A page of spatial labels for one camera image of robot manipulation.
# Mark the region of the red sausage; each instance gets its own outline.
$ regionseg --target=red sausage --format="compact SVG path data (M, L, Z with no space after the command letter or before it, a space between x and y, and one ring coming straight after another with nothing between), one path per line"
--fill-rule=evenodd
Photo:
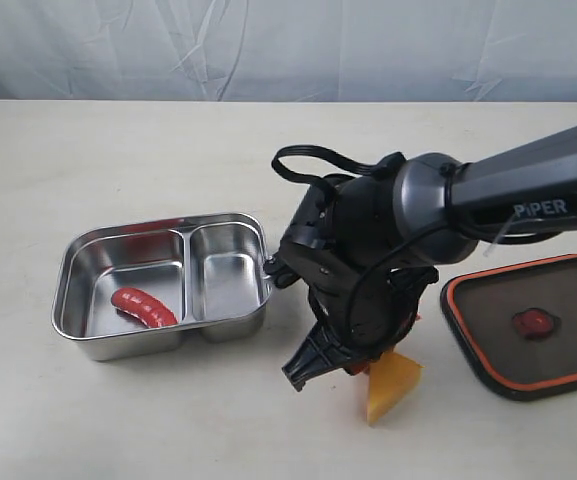
M152 295L138 288L120 288L110 299L114 307L138 318L150 328L177 325L175 314Z

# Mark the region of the white tabletop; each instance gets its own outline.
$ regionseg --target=white tabletop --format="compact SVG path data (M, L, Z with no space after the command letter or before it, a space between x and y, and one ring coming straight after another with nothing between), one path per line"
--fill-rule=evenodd
M442 267L400 345L426 367L421 384L375 428L363 376L301 393L283 376L313 323L302 285L273 296L249 340L110 363L61 338L50 314L66 245L96 227L242 211L275 248L305 191L270 169L282 146L476 161L575 124L577 104L0 101L0 479L573 478L577 393L490 393L438 297L458 274L577 253L577 233Z

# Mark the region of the yellow wedge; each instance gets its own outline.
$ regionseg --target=yellow wedge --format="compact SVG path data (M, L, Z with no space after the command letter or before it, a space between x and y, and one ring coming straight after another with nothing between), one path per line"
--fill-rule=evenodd
M384 352L370 364L366 418L373 425L419 383L417 362L396 352Z

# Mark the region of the metal container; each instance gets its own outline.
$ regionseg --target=metal container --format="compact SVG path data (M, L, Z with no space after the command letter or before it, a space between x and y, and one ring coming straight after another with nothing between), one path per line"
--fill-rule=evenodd
M66 250L53 326L98 361L175 349L190 329L214 342L247 337L271 292L265 258L261 226L240 213L93 230ZM153 295L178 324L147 328L119 313L110 297L121 287Z

